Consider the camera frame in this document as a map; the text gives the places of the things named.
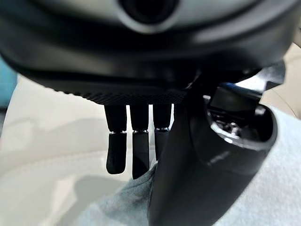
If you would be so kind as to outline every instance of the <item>grey fabric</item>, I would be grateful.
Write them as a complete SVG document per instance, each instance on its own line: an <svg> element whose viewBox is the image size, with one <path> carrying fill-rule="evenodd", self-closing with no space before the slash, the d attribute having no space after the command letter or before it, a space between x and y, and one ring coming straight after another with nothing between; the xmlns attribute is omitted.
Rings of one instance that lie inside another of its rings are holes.
<svg viewBox="0 0 301 226"><path fill-rule="evenodd" d="M274 109L278 138L261 170L214 226L301 225L301 121ZM73 225L146 226L155 167L96 201Z"/></svg>

